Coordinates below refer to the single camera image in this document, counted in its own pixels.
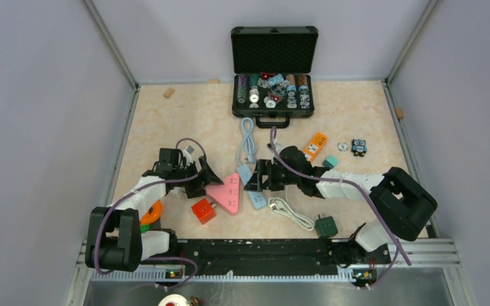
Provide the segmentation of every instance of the case handle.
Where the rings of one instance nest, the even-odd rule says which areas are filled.
[[[278,129],[285,129],[290,125],[290,116],[286,116],[285,121],[260,121],[260,117],[256,117],[256,126],[261,129],[270,129],[272,126]]]

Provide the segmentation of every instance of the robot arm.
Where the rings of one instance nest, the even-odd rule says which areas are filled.
[[[304,178],[289,171],[276,158],[261,159],[257,161],[245,190],[281,191],[287,185],[297,185],[308,196],[364,201],[356,187],[339,182],[347,180],[361,186],[369,195],[381,218],[395,236],[409,241],[416,240],[437,208],[433,197],[400,168],[392,167],[387,173],[373,175],[341,173],[326,167],[313,167],[303,152],[295,146],[275,149],[280,158],[294,170],[309,177],[336,181]],[[359,228],[353,239],[367,252],[391,241],[378,219]]]
[[[126,194],[126,199],[120,200],[122,202],[104,225],[98,258],[101,268],[134,271],[142,260],[167,252],[170,234],[162,230],[141,234],[140,217],[174,188],[183,188],[188,198],[195,198],[205,196],[204,188],[209,184],[223,183],[209,168],[203,156],[198,158],[201,169],[197,171],[192,152],[192,147],[184,150],[160,149],[159,160],[142,175],[140,181]],[[94,268],[94,247],[102,220],[114,205],[96,207],[91,212],[85,249],[85,264],[90,268]],[[108,235],[115,230],[119,230],[117,236]]]

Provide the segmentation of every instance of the marble pattern surface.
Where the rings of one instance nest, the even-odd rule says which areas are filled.
[[[209,165],[222,179],[237,167],[234,156],[242,135],[241,119],[231,111],[232,84],[171,85],[175,93],[167,99],[163,93],[169,87],[141,88],[114,201],[158,160],[159,148],[174,147],[183,137],[192,137],[205,147]],[[391,166],[406,169],[380,81],[313,82],[313,94],[315,114],[308,119],[292,119],[288,128],[278,130],[279,142],[302,148],[316,132],[322,132],[329,140],[313,164],[320,165],[327,156],[334,155],[339,159],[339,171],[383,173]],[[255,128],[254,137],[258,146],[256,157],[271,158],[266,147],[269,130]],[[339,142],[350,146],[352,138],[367,141],[365,157],[352,156],[350,149],[346,152],[337,149]],[[265,191],[264,195],[284,197],[284,192]],[[360,224],[374,219],[364,201],[308,198],[295,186],[290,187],[289,196],[293,208],[313,220],[318,214],[332,215],[338,238],[350,236]],[[237,215],[216,208],[217,216],[201,225],[191,210],[200,198],[187,200],[168,195],[162,200],[162,225],[175,230],[180,238],[316,238],[314,231],[304,231],[269,208],[256,211],[242,190],[240,198]]]

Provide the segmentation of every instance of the light blue cube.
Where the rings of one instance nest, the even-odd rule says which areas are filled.
[[[328,156],[328,158],[326,158],[326,160],[322,163],[325,167],[328,167],[330,169],[333,169],[335,168],[335,166],[337,166],[337,164],[339,163],[339,161],[337,160],[337,158],[335,156]]]

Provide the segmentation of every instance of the red block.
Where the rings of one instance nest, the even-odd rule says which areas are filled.
[[[201,199],[198,203],[194,204],[192,207],[196,218],[200,221],[200,223],[205,224],[207,221],[215,218],[217,214],[215,214],[215,209],[211,207],[211,204],[207,199]]]

